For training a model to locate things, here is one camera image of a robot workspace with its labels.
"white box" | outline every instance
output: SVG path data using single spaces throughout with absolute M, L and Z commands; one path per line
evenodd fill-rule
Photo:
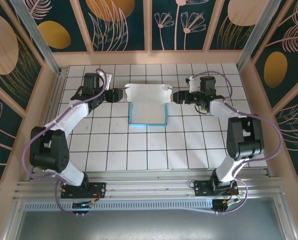
M 167 84 L 126 84 L 127 101 L 131 102 L 130 125 L 166 126 L 171 86 Z

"yellow oval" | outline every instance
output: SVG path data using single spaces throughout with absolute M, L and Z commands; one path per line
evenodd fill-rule
M 269 88 L 278 87 L 284 80 L 288 68 L 286 56 L 279 51 L 269 55 L 264 65 L 264 82 Z
M 268 0 L 230 0 L 229 20 L 238 26 L 252 26 L 258 22 Z
M 94 15 L 102 20 L 110 22 L 119 19 L 117 16 L 114 17 L 115 12 L 113 4 L 118 11 L 121 9 L 125 18 L 129 17 L 135 9 L 135 0 L 86 0 L 85 2 Z
M 69 32 L 55 21 L 44 21 L 39 24 L 38 28 L 50 47 L 65 49 L 71 43 Z
M 18 62 L 17 36 L 9 23 L 0 16 L 0 75 L 11 73 Z

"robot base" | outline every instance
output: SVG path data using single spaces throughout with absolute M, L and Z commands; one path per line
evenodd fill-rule
M 62 187 L 60 197 L 62 199 L 94 199 L 96 197 L 101 199 L 105 198 L 105 182 L 89 182 L 86 189 L 86 191 L 79 191 L 77 190 L 77 187 L 64 185 Z
M 231 196 L 232 192 L 234 195 L 239 196 L 239 191 L 238 191 L 238 186 L 236 181 L 232 184 L 232 187 L 224 189 L 220 192 L 213 190 L 212 182 L 210 180 L 193 181 L 193 188 L 194 188 L 194 194 L 196 197 Z

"box flap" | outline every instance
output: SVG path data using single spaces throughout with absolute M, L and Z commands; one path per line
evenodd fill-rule
M 156 105 L 170 103 L 171 86 L 167 84 L 133 84 L 125 85 L 127 101 L 133 104 Z

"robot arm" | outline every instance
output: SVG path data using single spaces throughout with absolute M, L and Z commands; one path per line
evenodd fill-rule
M 29 157 L 31 165 L 59 176 L 66 181 L 67 185 L 76 187 L 82 192 L 86 190 L 88 186 L 88 177 L 70 162 L 67 137 L 74 127 L 104 100 L 110 103 L 115 103 L 122 99 L 122 89 L 109 89 L 112 77 L 112 74 L 107 74 L 107 85 L 101 86 L 101 80 L 102 84 L 104 83 L 104 75 L 86 73 L 83 77 L 83 86 L 81 86 L 71 98 L 71 102 L 67 109 L 44 127 L 36 126 L 32 129 L 31 138 L 55 123 L 64 112 L 68 111 L 60 122 L 32 143 L 30 146 Z M 102 87 L 106 90 L 100 97 L 74 106 L 75 103 L 96 96 L 100 93 Z
M 246 164 L 245 161 L 264 151 L 261 122 L 227 107 L 225 98 L 216 95 L 216 80 L 213 76 L 203 76 L 200 80 L 189 77 L 186 82 L 190 86 L 189 90 L 175 92 L 174 102 L 196 104 L 208 113 L 228 120 L 226 139 L 228 154 L 221 165 L 212 172 L 209 185 L 213 194 L 221 195 L 233 187 L 235 177 Z

